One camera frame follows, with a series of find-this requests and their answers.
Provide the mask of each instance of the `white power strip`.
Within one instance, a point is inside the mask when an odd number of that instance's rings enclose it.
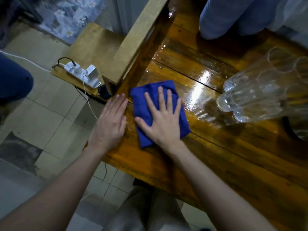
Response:
[[[78,63],[75,62],[75,64],[74,66],[73,62],[69,62],[64,66],[64,69],[92,88],[97,88],[101,85],[97,78],[97,69],[94,65],[90,65],[87,69],[82,69]]]

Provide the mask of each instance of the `flower pattern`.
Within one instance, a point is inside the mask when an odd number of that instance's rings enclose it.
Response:
[[[105,8],[104,0],[40,0],[36,10],[44,19],[42,30],[73,44]]]

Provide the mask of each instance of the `beige pants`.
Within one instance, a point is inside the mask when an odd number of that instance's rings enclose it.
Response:
[[[163,191],[134,186],[103,231],[191,231],[175,200]]]

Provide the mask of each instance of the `wet table surface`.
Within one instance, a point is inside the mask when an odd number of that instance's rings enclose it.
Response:
[[[155,36],[118,93],[129,96],[132,87],[172,79],[192,130],[183,138],[188,148],[278,230],[304,230],[308,144],[291,138],[281,119],[237,123],[232,113],[217,108],[216,98],[227,78],[273,46],[297,56],[307,52],[267,30],[248,37],[230,31],[204,40],[198,29],[200,2],[171,0],[169,14],[159,17]],[[129,101],[124,138],[104,161],[202,209],[187,179],[158,147],[140,149]]]

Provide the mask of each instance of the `finger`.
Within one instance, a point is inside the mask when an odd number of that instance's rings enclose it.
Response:
[[[145,121],[141,117],[135,118],[137,126],[148,136],[151,138],[152,129],[149,127]]]
[[[173,114],[172,92],[170,89],[167,90],[167,111]]]
[[[163,87],[158,87],[158,103],[159,103],[159,110],[165,111],[166,110],[166,103],[164,98]]]
[[[104,109],[102,110],[100,117],[103,116],[106,113],[106,110],[108,109],[109,105],[111,103],[111,99],[109,99],[109,101],[106,103]]]
[[[128,103],[128,99],[126,98],[126,99],[123,100],[122,104],[120,105],[120,107],[116,111],[115,118],[120,118],[124,114],[127,103]]]
[[[118,100],[119,97],[120,97],[119,94],[117,94],[116,96],[113,97],[111,103],[108,106],[108,109],[105,112],[106,115],[108,115],[110,113],[111,109],[113,108],[114,104],[116,103],[116,101]]]
[[[118,98],[118,100],[114,103],[113,107],[110,110],[110,115],[114,116],[117,112],[117,110],[119,109],[119,107],[121,106],[121,104],[123,103],[125,99],[125,94],[122,93],[121,96]]]
[[[149,108],[149,110],[150,110],[152,116],[154,116],[155,112],[157,112],[157,109],[156,109],[155,105],[153,104],[153,101],[152,101],[152,99],[151,99],[149,93],[147,93],[147,92],[144,93],[144,97],[145,97],[145,99],[146,99],[146,101],[147,101],[148,108]]]
[[[174,111],[174,115],[176,117],[179,117],[181,107],[182,107],[182,100],[181,100],[181,98],[179,98],[179,99],[177,99],[176,107],[175,107],[175,111]]]
[[[122,120],[121,120],[121,124],[120,124],[120,129],[119,129],[119,134],[121,136],[124,135],[125,128],[126,128],[126,117],[122,116]]]

